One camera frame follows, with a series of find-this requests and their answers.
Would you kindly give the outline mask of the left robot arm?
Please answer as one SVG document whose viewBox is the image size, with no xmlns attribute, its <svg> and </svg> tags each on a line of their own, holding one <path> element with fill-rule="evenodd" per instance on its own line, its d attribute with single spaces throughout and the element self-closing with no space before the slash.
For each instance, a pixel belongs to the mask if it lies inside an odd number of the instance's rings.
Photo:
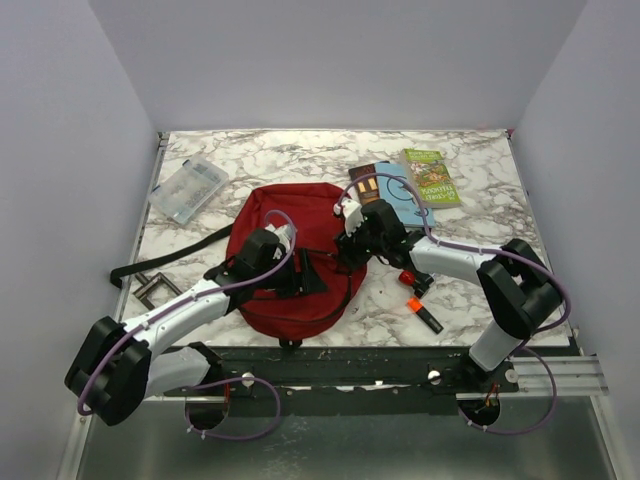
<svg viewBox="0 0 640 480">
<path fill-rule="evenodd" d="M 176 341 L 252 299 L 292 260 L 297 229 L 291 224 L 254 230 L 226 265 L 151 312 L 118 323 L 95 322 L 65 376 L 82 416 L 121 423 L 147 394 L 152 364 Z"/>
</svg>

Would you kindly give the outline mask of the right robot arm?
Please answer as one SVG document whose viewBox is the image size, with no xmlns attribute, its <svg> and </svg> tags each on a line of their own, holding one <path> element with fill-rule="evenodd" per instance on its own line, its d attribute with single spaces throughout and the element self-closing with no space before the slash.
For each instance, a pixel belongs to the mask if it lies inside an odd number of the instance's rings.
<svg viewBox="0 0 640 480">
<path fill-rule="evenodd" d="M 379 257 L 414 276 L 438 274 L 479 286 L 493 320 L 469 348 L 460 379 L 480 392 L 496 380 L 496 368 L 530 340 L 563 300 L 565 293 L 529 244 L 513 239 L 501 247 L 453 245 L 425 233 L 408 232 L 391 205 L 377 200 L 364 206 L 343 199 L 333 213 L 344 220 L 336 239 L 342 261 L 351 268 Z"/>
</svg>

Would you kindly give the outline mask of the orange black highlighter marker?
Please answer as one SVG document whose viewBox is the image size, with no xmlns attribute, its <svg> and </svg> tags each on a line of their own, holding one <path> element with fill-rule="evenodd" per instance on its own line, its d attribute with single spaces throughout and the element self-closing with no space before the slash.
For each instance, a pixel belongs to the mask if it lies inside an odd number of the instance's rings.
<svg viewBox="0 0 640 480">
<path fill-rule="evenodd" d="M 436 335 L 443 331 L 443 326 L 436 318 L 423 306 L 416 297 L 411 297 L 407 302 L 410 310 Z"/>
</svg>

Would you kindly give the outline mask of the red student backpack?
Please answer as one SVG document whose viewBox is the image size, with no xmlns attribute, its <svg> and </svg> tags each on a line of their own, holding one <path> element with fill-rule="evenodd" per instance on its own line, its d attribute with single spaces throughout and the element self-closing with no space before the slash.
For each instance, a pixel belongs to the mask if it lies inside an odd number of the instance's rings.
<svg viewBox="0 0 640 480">
<path fill-rule="evenodd" d="M 335 239 L 344 224 L 333 206 L 342 189 L 329 183 L 272 184 L 253 190 L 234 222 L 202 240 L 167 255 L 118 267 L 109 274 L 118 288 L 124 277 L 157 269 L 194 254 L 223 239 L 225 258 L 239 253 L 243 241 L 264 224 L 272 210 L 286 213 L 296 227 L 293 259 L 272 276 L 281 284 L 271 290 L 259 287 L 239 307 L 254 330 L 294 350 L 302 341 L 330 329 L 343 315 L 361 286 L 367 267 L 349 267 L 341 261 Z"/>
</svg>

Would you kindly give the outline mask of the red and black small tool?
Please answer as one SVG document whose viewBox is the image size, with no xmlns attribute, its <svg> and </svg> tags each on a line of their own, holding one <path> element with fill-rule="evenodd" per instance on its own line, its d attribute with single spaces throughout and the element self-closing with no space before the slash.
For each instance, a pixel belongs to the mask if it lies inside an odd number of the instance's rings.
<svg viewBox="0 0 640 480">
<path fill-rule="evenodd" d="M 410 287 L 418 299 L 422 299 L 434 283 L 434 278 L 431 275 L 421 272 L 413 273 L 408 270 L 403 270 L 399 274 L 398 280 L 403 285 Z"/>
</svg>

